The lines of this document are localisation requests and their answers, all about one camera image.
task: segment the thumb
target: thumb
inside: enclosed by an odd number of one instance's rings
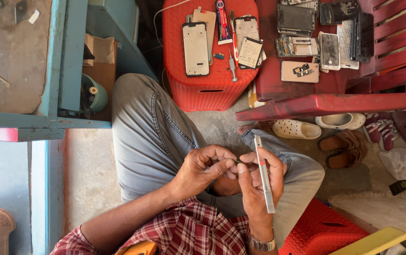
[[[233,159],[224,159],[212,165],[209,169],[206,169],[206,173],[209,173],[212,180],[222,176],[230,167],[234,166]]]
[[[243,163],[238,164],[238,179],[243,196],[255,191],[250,171],[248,171],[247,166]]]

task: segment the chair backrest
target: chair backrest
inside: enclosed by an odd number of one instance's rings
[[[375,23],[375,55],[360,65],[361,76],[406,66],[406,0],[359,2]]]

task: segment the man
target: man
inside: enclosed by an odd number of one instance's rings
[[[53,255],[122,254],[152,241],[164,254],[277,254],[318,190],[324,169],[265,130],[241,126],[256,150],[262,138],[276,212],[268,214],[256,153],[237,157],[207,145],[194,123],[153,79],[125,74],[115,83],[112,128],[124,205],[85,222]]]

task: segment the brown sandal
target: brown sandal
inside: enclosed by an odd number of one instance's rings
[[[329,156],[326,165],[330,168],[350,168],[359,165],[367,155],[367,147],[361,145],[358,148]]]
[[[344,152],[359,147],[364,140],[364,134],[345,129],[342,132],[320,140],[318,147],[324,152],[332,150]]]

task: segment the red stool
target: red stool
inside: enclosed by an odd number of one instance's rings
[[[368,236],[365,230],[313,198],[279,255],[327,255]]]
[[[182,2],[166,0],[164,8]],[[253,69],[236,68],[237,82],[232,82],[233,75],[229,65],[229,49],[233,56],[233,43],[218,45],[218,28],[213,35],[212,52],[222,53],[224,59],[213,57],[209,66],[209,75],[187,77],[184,63],[183,23],[186,15],[193,14],[201,6],[203,10],[215,12],[215,0],[193,0],[163,11],[164,66],[175,103],[186,112],[225,111],[233,106],[236,99],[255,78],[258,72]],[[227,18],[231,9],[235,17],[251,14],[258,20],[257,4],[254,0],[225,0]]]

